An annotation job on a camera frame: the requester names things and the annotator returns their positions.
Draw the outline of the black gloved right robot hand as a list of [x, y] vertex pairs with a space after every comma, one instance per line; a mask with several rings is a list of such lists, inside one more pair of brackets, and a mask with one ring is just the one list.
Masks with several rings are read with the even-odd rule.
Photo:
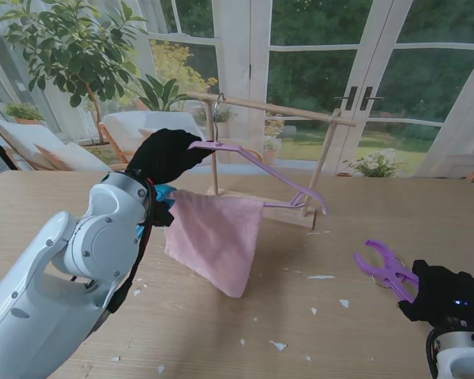
[[418, 277], [419, 289], [413, 302], [398, 302], [410, 321], [426, 321], [432, 327], [465, 323], [474, 328], [474, 277], [467, 272], [416, 260], [412, 272]]

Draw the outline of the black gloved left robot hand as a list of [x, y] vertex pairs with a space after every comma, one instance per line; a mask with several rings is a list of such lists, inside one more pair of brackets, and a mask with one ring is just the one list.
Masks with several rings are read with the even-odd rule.
[[199, 141], [200, 137], [184, 130], [160, 129], [144, 140], [127, 165], [126, 173], [149, 179], [154, 185], [173, 182], [214, 153], [209, 149], [190, 148]]

